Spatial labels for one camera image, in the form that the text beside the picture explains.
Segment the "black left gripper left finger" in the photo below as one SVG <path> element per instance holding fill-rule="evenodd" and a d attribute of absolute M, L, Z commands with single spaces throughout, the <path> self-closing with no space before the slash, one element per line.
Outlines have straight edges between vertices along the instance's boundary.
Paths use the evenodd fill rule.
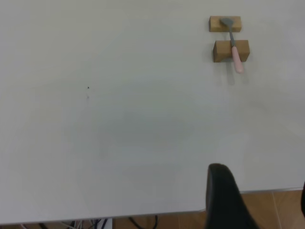
<path fill-rule="evenodd" d="M 257 229 L 231 170 L 210 164 L 206 188 L 206 229 Z"/>

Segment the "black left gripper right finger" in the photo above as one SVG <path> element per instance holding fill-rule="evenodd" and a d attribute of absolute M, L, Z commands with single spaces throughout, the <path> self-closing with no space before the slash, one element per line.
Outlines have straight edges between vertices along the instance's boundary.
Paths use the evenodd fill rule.
<path fill-rule="evenodd" d="M 305 183 L 301 194 L 301 212 L 305 218 Z"/>

